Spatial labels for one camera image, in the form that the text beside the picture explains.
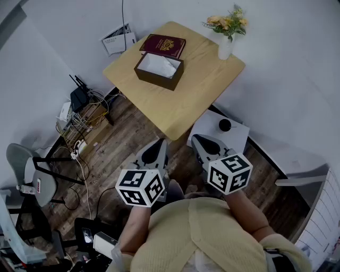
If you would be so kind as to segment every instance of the flower vase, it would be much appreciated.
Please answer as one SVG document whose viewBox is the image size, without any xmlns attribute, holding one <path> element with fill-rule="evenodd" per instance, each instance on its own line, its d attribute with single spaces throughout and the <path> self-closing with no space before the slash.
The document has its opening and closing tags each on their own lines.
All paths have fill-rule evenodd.
<svg viewBox="0 0 340 272">
<path fill-rule="evenodd" d="M 229 58 L 230 54 L 233 51 L 234 43 L 235 41 L 231 42 L 231 40 L 228 39 L 228 36 L 225 35 L 222 36 L 222 39 L 218 46 L 218 58 L 220 60 L 226 60 L 227 58 Z"/>
</svg>

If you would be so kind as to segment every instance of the yellow shirt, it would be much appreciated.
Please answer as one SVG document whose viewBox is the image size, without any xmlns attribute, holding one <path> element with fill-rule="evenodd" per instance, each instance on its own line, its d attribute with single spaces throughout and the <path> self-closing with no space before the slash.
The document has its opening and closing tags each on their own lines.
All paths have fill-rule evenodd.
<svg viewBox="0 0 340 272">
<path fill-rule="evenodd" d="M 214 198 L 170 203 L 150 219 L 149 235 L 135 256 L 125 258 L 127 271 L 180 272 L 196 249 L 225 271 L 267 271 L 266 249 L 279 249 L 301 271 L 312 271 L 303 252 L 286 238 L 273 234 L 258 243 L 231 215 L 227 203 Z M 117 271 L 111 264 L 107 271 Z"/>
</svg>

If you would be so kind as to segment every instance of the dark red book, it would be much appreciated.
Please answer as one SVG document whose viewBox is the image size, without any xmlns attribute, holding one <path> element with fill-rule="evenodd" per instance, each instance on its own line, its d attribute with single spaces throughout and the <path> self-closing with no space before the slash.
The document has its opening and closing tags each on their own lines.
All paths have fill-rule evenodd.
<svg viewBox="0 0 340 272">
<path fill-rule="evenodd" d="M 185 39 L 150 34 L 139 51 L 179 58 L 185 46 Z"/>
</svg>

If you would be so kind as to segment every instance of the white panel with grid lines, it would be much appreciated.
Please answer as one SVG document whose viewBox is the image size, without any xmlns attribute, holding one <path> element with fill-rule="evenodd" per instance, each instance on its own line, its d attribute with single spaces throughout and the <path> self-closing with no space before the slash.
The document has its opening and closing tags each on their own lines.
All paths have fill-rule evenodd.
<svg viewBox="0 0 340 272">
<path fill-rule="evenodd" d="M 329 169 L 320 198 L 295 244 L 309 255 L 313 271 L 332 253 L 340 236 L 339 224 L 340 185 Z"/>
</svg>

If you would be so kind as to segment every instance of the open box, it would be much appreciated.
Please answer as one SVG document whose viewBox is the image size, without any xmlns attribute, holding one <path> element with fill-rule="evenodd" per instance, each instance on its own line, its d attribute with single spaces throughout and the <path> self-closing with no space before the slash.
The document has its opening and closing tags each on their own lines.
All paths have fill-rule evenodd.
<svg viewBox="0 0 340 272">
<path fill-rule="evenodd" d="M 172 64 L 173 67 L 176 68 L 176 72 L 173 74 L 173 76 L 168 78 L 166 76 L 157 74 L 157 71 L 155 71 L 150 65 L 152 61 L 159 61 L 160 58 L 163 57 L 156 54 L 145 53 L 135 66 L 134 71 L 140 80 L 173 91 L 175 90 L 184 72 L 184 61 L 178 58 L 164 57 Z"/>
</svg>

